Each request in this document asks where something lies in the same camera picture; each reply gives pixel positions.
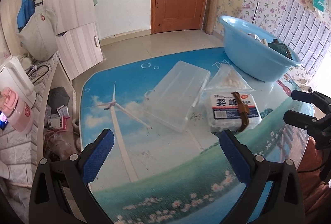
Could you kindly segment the clear plastic storage box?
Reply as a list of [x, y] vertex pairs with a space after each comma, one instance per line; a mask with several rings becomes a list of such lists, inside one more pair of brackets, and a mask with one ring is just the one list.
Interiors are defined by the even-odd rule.
[[145, 115], [182, 133], [209, 78], [210, 71], [178, 61], [152, 90], [145, 93]]

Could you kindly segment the black power bank box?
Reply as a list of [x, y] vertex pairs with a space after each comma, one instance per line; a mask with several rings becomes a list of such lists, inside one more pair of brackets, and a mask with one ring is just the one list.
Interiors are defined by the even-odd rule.
[[268, 47], [292, 60], [292, 55], [287, 45], [280, 42], [278, 39], [274, 39], [272, 42], [269, 42]]

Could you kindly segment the light blue plastic basin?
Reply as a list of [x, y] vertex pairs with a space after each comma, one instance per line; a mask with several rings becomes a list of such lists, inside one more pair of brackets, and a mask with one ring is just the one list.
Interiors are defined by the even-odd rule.
[[245, 20], [222, 15], [219, 22], [224, 27], [223, 46], [228, 58], [248, 75], [264, 82], [275, 82], [290, 67], [299, 67], [300, 58], [287, 45], [290, 58], [264, 45], [265, 39], [272, 42], [276, 36]]

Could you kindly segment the pink cup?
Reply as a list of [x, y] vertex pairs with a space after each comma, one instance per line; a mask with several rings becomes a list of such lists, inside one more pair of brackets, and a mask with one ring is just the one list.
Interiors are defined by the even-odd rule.
[[30, 106], [10, 87], [1, 92], [1, 112], [20, 134], [26, 135], [32, 129], [34, 115]]

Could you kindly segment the clear bag of white beads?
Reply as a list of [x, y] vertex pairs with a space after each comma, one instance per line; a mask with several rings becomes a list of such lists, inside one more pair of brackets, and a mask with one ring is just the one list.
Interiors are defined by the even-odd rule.
[[220, 64], [216, 75], [212, 77], [210, 82], [204, 88], [206, 92], [253, 92], [248, 83], [235, 70], [235, 68], [228, 64]]

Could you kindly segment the grey tote bag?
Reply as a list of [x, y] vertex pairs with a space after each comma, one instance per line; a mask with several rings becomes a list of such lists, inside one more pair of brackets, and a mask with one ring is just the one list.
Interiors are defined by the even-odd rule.
[[38, 61], [47, 61], [58, 50], [57, 17], [51, 9], [39, 8], [17, 33], [22, 47]]

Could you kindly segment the light wood wardrobe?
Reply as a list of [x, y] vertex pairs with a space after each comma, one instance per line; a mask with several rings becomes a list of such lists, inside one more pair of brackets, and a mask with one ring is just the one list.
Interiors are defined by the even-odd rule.
[[69, 80], [103, 61], [96, 30], [94, 0], [35, 0], [36, 10], [51, 9], [59, 59]]

